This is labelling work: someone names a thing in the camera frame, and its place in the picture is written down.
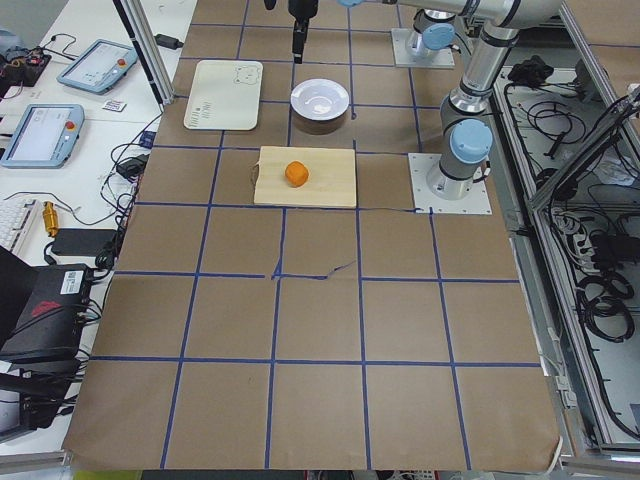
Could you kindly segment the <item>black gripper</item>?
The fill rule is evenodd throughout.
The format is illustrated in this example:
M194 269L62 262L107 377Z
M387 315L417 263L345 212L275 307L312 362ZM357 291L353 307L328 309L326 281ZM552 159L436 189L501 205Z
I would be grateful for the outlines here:
M296 19L292 31L292 55L295 64L303 62L307 40L307 21L318 12L318 0L289 0L288 11Z

